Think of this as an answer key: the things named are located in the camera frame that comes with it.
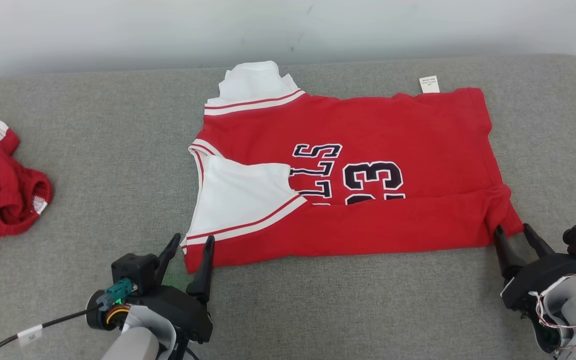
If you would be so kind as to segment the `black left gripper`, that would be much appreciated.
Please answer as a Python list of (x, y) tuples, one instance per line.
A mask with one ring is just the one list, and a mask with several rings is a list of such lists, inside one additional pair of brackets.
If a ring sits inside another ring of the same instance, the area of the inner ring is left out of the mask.
[(207, 304), (211, 293), (215, 237), (209, 235), (206, 239), (201, 264), (192, 282), (187, 285), (186, 292), (171, 285), (162, 285), (169, 263), (179, 250), (181, 239), (180, 233), (174, 234), (158, 255), (155, 282), (160, 286), (146, 294), (133, 296), (133, 303), (146, 306), (170, 321), (186, 339), (203, 344), (210, 341), (213, 333)]

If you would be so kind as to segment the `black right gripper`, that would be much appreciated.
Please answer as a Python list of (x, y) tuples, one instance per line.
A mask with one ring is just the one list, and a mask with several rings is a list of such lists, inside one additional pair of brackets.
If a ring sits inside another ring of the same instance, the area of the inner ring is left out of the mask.
[(560, 278), (576, 274), (576, 256), (556, 253), (528, 223), (523, 224), (523, 234), (539, 258), (529, 264), (512, 249), (501, 225), (493, 233), (500, 273), (505, 280), (500, 295), (503, 305), (513, 311), (528, 309), (529, 292), (541, 293)]

